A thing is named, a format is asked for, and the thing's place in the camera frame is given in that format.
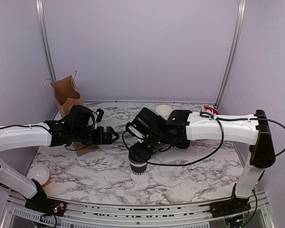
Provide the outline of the single black paper cup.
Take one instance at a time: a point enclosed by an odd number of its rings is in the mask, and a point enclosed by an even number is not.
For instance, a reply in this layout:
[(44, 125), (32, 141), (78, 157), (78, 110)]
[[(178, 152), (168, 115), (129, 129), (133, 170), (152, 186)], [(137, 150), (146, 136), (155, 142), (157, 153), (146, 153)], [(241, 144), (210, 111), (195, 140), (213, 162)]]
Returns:
[(136, 175), (142, 175), (147, 169), (147, 163), (142, 161), (137, 161), (131, 154), (128, 155), (128, 161), (130, 163), (131, 170)]

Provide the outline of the brown paper bag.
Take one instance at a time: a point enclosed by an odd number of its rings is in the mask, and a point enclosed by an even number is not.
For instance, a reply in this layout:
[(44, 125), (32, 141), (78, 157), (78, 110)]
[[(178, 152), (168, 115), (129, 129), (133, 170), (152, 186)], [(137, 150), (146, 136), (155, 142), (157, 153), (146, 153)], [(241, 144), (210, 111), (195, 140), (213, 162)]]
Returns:
[[(46, 78), (43, 81), (42, 86), (45, 94), (55, 99), (57, 108), (62, 118), (70, 113), (71, 108), (74, 105), (82, 105), (82, 106), (84, 105), (81, 93), (75, 83), (75, 75), (76, 71), (72, 75), (69, 75), (61, 80), (55, 82), (51, 81), (51, 86), (53, 88), (53, 95), (47, 94), (44, 85), (45, 81), (50, 79)], [(98, 145), (86, 146), (83, 145), (81, 142), (72, 142), (71, 144), (74, 146), (74, 149), (78, 157), (99, 149)]]

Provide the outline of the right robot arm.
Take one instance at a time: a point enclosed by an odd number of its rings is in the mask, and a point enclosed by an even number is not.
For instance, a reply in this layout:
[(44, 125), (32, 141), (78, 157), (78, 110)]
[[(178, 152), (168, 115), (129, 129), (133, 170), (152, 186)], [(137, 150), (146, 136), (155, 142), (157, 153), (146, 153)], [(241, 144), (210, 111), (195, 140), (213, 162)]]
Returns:
[(126, 124), (125, 130), (138, 139), (127, 147), (131, 170), (136, 175), (146, 171), (149, 159), (157, 152), (177, 147), (186, 149), (190, 142), (219, 140), (249, 145), (250, 156), (234, 185), (231, 198), (211, 203), (209, 210), (214, 218), (249, 210), (252, 189), (265, 169), (276, 161), (271, 131), (266, 113), (256, 110), (244, 116), (215, 115), (208, 112), (174, 110), (168, 119), (143, 108)]

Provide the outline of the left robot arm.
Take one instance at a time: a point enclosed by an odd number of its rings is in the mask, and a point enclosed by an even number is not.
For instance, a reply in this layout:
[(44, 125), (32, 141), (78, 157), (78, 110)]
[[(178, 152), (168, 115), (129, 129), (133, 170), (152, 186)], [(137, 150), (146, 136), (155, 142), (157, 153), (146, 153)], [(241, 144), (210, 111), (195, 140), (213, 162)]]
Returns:
[[(84, 147), (112, 144), (119, 135), (110, 126), (97, 126), (103, 115), (101, 109), (92, 111), (85, 106), (74, 105), (60, 120), (0, 126), (0, 152), (27, 147), (68, 147), (72, 143), (81, 143)], [(38, 180), (25, 177), (1, 158), (0, 185), (21, 194), (29, 209), (58, 213), (64, 205), (63, 201), (49, 199)]]

